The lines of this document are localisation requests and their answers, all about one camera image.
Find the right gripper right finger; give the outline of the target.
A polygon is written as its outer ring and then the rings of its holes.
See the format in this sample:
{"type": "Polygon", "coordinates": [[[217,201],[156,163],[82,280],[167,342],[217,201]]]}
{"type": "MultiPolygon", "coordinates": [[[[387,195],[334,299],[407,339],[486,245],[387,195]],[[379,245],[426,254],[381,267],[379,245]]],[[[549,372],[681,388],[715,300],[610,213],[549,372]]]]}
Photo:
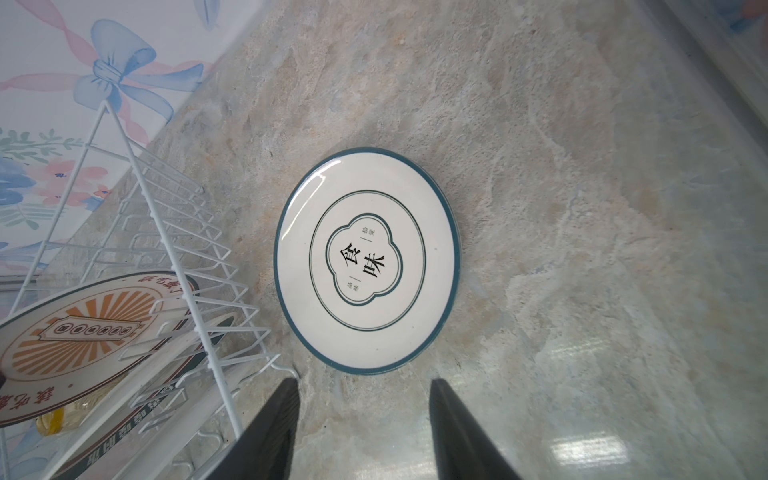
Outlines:
{"type": "Polygon", "coordinates": [[[521,479],[444,379],[431,382],[429,416],[439,479],[521,479]]]}

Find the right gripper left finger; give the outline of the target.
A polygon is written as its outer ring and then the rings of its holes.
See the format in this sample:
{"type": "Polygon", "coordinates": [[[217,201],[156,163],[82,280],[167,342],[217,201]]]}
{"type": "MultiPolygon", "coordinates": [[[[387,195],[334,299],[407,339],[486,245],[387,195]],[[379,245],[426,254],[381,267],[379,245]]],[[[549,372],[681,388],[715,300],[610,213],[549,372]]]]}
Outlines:
{"type": "Polygon", "coordinates": [[[298,380],[286,378],[208,479],[288,479],[299,416],[298,380]]]}

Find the orange sunburst plate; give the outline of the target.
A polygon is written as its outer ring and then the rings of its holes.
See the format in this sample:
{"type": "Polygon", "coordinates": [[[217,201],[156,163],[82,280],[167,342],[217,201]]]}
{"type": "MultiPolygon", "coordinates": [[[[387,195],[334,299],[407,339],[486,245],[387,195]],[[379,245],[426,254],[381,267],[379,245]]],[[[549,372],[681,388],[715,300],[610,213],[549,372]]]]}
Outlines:
{"type": "Polygon", "coordinates": [[[56,294],[1,325],[1,424],[34,419],[135,368],[192,321],[192,277],[145,271],[56,294]]]}

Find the green red rim plate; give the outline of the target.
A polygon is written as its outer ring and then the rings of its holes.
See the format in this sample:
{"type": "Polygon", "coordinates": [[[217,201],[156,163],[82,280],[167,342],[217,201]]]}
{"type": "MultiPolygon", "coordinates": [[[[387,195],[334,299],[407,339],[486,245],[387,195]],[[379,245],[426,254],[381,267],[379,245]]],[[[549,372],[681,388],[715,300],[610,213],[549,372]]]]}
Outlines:
{"type": "Polygon", "coordinates": [[[95,404],[78,428],[64,435],[42,479],[76,479],[117,446],[206,358],[198,333],[188,328],[160,336],[164,344],[95,404]]]}

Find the yellow glass cup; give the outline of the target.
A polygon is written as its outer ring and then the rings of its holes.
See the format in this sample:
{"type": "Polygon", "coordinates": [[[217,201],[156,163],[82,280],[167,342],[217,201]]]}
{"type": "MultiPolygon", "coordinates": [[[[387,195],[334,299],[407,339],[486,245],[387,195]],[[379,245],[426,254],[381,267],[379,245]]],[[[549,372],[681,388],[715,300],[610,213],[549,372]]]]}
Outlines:
{"type": "Polygon", "coordinates": [[[114,388],[114,384],[105,385],[80,399],[38,417],[35,420],[38,433],[42,437],[50,437],[78,429],[87,416],[114,388]]]}

